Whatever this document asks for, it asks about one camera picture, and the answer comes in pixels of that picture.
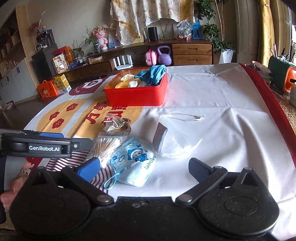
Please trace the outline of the left hand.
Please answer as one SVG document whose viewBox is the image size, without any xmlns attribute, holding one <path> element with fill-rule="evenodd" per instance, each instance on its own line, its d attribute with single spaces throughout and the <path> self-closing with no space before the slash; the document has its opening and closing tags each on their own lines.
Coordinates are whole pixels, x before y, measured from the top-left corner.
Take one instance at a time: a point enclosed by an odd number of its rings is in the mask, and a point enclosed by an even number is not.
<svg viewBox="0 0 296 241">
<path fill-rule="evenodd" d="M 11 182 L 9 190 L 1 194 L 1 202 L 5 210 L 10 209 L 13 200 L 29 178 L 29 173 L 32 167 L 34 167 L 34 164 L 26 162 L 22 170 L 17 175 L 17 178 Z"/>
</svg>

